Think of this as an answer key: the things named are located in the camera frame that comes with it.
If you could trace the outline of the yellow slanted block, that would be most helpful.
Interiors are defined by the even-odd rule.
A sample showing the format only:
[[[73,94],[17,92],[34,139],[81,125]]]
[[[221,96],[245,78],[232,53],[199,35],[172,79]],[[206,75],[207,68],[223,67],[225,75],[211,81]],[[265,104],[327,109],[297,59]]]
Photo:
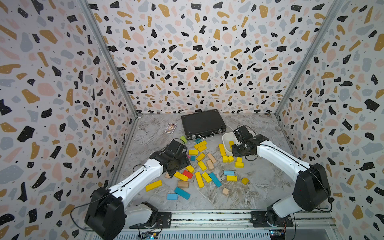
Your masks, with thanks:
[[[180,172],[176,172],[174,174],[174,177],[176,177],[177,179],[184,181],[184,182],[187,182],[189,180],[189,178],[187,176],[181,174]]]

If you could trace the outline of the white plastic bin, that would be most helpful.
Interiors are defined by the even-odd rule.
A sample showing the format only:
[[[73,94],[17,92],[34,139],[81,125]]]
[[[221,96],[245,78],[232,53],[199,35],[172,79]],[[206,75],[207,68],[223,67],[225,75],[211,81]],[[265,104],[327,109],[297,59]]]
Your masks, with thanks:
[[[223,134],[222,141],[223,141],[226,154],[232,156],[233,155],[232,145],[236,146],[239,143],[235,134],[233,132],[228,132]]]

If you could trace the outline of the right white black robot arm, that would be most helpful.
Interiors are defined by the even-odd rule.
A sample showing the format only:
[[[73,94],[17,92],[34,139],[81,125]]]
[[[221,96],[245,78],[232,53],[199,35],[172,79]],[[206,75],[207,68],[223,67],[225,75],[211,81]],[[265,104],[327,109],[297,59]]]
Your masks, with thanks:
[[[252,135],[246,125],[233,131],[237,143],[231,146],[234,157],[257,156],[268,160],[286,173],[295,183],[293,193],[267,208],[266,218],[275,225],[290,214],[311,212],[324,201],[329,201],[331,189],[325,168],[311,165],[283,151],[267,137]]]

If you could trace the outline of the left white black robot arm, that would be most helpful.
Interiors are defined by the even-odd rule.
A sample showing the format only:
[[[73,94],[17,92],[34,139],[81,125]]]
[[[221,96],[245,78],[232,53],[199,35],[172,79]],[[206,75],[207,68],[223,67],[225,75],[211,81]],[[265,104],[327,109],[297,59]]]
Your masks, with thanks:
[[[167,173],[173,177],[190,165],[184,142],[173,139],[120,183],[100,187],[92,195],[85,224],[103,240],[113,240],[124,227],[162,227],[158,209],[148,202],[129,206],[131,200],[153,180]]]

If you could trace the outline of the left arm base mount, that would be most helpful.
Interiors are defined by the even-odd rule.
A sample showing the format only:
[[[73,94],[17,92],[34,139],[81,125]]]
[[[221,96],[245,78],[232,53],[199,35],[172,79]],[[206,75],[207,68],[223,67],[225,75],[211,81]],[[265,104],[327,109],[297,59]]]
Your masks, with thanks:
[[[146,223],[130,226],[129,229],[169,229],[171,227],[171,220],[171,212],[157,212],[152,214]]]

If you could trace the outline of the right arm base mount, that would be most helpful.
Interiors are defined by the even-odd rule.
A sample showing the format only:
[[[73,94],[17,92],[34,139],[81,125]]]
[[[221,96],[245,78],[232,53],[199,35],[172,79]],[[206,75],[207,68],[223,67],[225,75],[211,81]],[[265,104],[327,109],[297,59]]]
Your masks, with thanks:
[[[250,222],[254,228],[283,228],[294,226],[291,216],[280,218],[272,213],[272,211],[252,211]]]

